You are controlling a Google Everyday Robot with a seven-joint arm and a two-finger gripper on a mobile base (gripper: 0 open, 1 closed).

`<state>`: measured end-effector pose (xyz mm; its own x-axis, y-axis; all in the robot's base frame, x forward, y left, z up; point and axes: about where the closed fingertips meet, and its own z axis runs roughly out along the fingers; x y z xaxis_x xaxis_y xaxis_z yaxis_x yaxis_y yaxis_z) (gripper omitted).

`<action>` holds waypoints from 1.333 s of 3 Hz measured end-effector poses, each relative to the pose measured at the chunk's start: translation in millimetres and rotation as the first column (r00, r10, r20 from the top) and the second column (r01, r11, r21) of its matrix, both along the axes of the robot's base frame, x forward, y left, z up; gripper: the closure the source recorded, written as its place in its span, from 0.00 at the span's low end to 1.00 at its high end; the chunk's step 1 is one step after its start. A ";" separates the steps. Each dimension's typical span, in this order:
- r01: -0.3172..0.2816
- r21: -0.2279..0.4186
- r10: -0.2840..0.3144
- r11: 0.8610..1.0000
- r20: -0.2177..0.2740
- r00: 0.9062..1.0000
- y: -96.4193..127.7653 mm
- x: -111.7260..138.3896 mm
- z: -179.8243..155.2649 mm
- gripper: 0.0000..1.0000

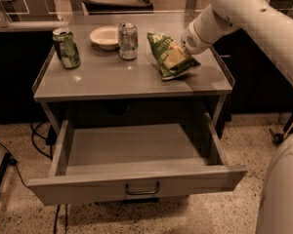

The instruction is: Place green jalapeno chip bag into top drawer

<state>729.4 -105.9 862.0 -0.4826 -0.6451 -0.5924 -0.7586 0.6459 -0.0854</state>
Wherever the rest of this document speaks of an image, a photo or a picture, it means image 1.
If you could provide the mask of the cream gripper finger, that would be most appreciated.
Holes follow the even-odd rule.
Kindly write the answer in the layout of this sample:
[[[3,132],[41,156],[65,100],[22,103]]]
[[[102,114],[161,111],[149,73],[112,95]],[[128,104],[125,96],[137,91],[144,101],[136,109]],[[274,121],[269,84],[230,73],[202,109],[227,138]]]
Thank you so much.
[[[167,69],[173,68],[178,63],[186,59],[186,54],[179,46],[174,45],[165,52],[164,66]]]

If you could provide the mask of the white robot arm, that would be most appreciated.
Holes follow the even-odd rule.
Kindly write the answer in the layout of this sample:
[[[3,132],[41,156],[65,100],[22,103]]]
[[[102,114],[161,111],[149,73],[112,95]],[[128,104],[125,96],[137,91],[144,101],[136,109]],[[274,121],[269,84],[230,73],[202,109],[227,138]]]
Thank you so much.
[[[209,0],[210,4],[181,33],[192,55],[225,35],[243,29],[293,87],[293,19],[269,0]]]

